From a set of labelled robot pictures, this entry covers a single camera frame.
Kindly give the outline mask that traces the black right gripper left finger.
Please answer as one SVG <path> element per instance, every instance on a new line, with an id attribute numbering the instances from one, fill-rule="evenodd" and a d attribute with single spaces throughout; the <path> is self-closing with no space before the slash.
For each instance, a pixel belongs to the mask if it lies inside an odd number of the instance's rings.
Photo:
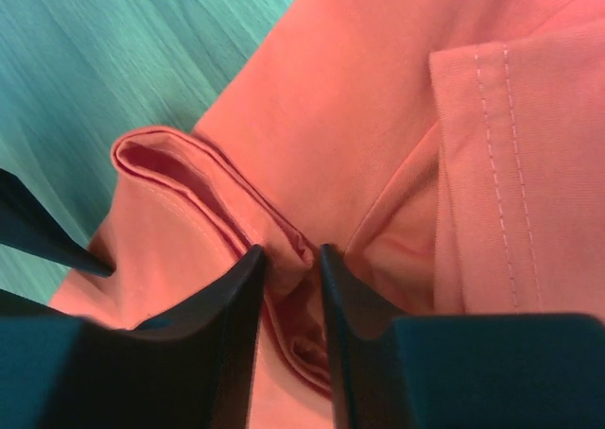
<path id="1" fill-rule="evenodd" d="M 266 256 L 132 330 L 1 295 L 5 428 L 244 428 Z"/>

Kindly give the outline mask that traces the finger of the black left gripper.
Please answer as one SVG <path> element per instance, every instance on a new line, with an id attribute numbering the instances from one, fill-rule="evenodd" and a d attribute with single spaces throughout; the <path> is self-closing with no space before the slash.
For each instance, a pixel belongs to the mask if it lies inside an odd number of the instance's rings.
<path id="1" fill-rule="evenodd" d="M 1 170 L 1 244 L 100 277 L 113 274 L 74 241 L 21 180 Z"/>

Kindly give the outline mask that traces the orange t shirt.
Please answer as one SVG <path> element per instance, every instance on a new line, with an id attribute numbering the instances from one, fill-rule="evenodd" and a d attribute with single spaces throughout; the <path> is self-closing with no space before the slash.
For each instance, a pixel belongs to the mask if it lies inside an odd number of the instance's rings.
<path id="1" fill-rule="evenodd" d="M 604 0 L 295 0 L 188 134 L 112 148 L 53 308 L 131 329 L 270 260 L 253 428 L 328 428 L 319 248 L 414 315 L 604 314 Z"/>

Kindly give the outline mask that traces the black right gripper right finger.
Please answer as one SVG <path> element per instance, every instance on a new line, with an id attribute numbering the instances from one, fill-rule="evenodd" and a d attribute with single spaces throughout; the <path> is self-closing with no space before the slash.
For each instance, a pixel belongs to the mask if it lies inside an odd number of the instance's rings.
<path id="1" fill-rule="evenodd" d="M 412 316 L 320 250 L 338 428 L 600 428 L 604 326 L 580 314 Z"/>

